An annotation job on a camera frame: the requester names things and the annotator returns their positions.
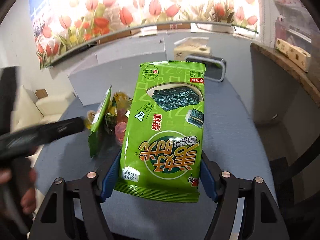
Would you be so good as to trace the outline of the tulip landscape poster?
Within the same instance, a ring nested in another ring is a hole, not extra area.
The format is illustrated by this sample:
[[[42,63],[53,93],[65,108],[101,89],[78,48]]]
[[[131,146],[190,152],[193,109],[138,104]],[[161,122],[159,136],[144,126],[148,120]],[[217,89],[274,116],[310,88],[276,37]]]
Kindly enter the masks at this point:
[[[217,22],[259,33],[258,0],[29,0],[40,68],[75,47],[131,28],[164,22]]]

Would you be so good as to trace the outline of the tissue pack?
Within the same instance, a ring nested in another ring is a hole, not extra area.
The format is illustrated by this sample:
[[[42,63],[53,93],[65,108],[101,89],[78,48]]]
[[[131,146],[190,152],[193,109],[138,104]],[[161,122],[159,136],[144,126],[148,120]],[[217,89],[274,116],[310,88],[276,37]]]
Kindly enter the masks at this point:
[[[210,56],[211,48],[207,46],[208,37],[186,37],[174,43],[174,60],[185,61],[188,55]]]

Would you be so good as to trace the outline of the green seaweed snack bag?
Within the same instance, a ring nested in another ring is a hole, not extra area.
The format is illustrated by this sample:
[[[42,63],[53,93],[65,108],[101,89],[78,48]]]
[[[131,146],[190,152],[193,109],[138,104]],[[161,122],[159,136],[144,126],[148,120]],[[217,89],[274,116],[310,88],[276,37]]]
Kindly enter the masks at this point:
[[[205,71],[197,62],[141,64],[117,191],[161,202],[199,200]]]

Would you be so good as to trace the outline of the cardboard piece on sofa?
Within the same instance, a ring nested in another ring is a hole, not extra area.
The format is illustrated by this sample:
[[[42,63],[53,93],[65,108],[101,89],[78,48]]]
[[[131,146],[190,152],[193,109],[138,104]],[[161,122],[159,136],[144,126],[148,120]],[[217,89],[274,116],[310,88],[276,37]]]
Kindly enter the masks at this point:
[[[36,95],[36,97],[40,100],[40,99],[42,99],[42,98],[47,97],[47,96],[48,96],[48,93],[47,93],[47,91],[46,91],[45,89],[37,89],[37,90],[35,91],[35,95]]]

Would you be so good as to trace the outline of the yellow jelly cup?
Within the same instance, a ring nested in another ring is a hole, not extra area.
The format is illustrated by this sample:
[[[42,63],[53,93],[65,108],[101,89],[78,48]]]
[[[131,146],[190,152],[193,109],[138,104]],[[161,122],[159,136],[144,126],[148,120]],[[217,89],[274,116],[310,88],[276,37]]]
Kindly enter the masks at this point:
[[[86,126],[86,128],[88,130],[91,129],[94,117],[95,117],[95,111],[94,110],[89,110],[87,112],[87,115],[86,115],[85,119],[84,119],[84,124],[85,124],[85,126]]]

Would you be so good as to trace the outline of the white storage box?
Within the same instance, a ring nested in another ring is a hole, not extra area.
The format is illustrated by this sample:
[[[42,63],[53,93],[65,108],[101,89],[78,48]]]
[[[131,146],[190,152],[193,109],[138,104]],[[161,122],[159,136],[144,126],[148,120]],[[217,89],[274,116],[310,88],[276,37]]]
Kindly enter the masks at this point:
[[[131,37],[96,46],[49,68],[53,79],[65,76],[81,103],[99,103],[109,87],[132,96],[144,62],[167,59],[164,38]]]

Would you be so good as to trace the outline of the pink jelly cup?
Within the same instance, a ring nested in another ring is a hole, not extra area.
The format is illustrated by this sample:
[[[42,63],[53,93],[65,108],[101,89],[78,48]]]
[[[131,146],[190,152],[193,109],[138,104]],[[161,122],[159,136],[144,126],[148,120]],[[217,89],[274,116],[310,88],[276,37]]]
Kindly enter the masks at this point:
[[[124,141],[126,127],[126,122],[120,122],[115,126],[116,143],[120,146],[123,144]]]

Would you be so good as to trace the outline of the cream leather sofa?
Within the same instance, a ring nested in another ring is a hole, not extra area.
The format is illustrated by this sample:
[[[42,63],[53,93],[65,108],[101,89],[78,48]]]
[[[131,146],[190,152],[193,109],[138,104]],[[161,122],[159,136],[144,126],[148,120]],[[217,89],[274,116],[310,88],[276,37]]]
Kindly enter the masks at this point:
[[[11,114],[10,131],[15,132],[38,124],[58,121],[74,101],[73,92],[50,95],[33,102],[27,90],[21,86],[17,91],[14,110]]]

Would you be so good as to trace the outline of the plastic drawer organizer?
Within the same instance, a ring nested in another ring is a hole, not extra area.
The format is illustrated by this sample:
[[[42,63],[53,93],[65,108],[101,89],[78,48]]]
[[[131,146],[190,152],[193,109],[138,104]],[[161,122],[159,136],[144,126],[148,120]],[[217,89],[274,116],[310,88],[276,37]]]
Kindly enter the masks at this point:
[[[274,0],[279,16],[275,22],[275,39],[282,39],[307,52],[312,48],[314,20],[300,0]]]

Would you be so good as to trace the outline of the green cracker snack bag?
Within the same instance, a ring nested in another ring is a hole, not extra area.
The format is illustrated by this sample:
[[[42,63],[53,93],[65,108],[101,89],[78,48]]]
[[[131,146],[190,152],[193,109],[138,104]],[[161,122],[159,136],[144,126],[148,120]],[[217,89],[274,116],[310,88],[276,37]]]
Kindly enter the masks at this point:
[[[104,120],[104,116],[110,104],[111,89],[112,87],[110,86],[106,91],[105,96],[101,101],[101,103],[99,104],[99,107],[92,121],[90,135],[88,136],[89,153],[91,158],[97,155],[100,151],[102,137],[103,137],[102,131],[101,131],[102,122]]]

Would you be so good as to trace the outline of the wooden side shelf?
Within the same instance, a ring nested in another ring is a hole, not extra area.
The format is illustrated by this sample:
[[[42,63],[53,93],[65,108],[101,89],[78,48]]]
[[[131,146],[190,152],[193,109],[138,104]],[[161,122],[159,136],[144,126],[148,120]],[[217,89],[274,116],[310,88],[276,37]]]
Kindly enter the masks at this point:
[[[251,49],[261,53],[272,62],[282,68],[287,74],[294,78],[304,91],[310,96],[315,105],[320,107],[320,93],[318,88],[312,83],[307,74],[303,72],[296,64],[288,59],[284,54],[278,52],[274,48],[266,47],[255,42],[250,45]]]

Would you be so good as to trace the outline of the beige patterned long box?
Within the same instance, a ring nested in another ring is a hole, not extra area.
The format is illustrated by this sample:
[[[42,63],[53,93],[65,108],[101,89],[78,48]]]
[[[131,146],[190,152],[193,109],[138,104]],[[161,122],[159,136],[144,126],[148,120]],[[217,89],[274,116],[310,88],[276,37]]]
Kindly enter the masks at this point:
[[[306,50],[291,45],[282,39],[277,39],[275,42],[275,49],[284,54],[288,59],[295,63],[305,73],[309,71],[311,64],[311,54]]]

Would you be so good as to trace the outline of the black white-rimmed container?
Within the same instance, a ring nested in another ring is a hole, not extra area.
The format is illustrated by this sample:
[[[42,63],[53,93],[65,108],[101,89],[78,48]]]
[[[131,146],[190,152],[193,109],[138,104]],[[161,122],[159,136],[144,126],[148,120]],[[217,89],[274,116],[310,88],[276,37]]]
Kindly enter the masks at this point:
[[[205,64],[206,72],[204,77],[208,80],[222,82],[225,78],[227,63],[223,58],[210,55],[190,54],[185,58],[185,61]]]

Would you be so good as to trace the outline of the small green snack packet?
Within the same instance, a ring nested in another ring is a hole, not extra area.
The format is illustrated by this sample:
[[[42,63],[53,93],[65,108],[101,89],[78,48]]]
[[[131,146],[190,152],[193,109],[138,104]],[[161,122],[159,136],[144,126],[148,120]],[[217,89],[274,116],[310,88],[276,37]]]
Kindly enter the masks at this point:
[[[109,135],[113,135],[115,127],[117,125],[117,116],[108,112],[104,116],[105,118],[105,131]]]

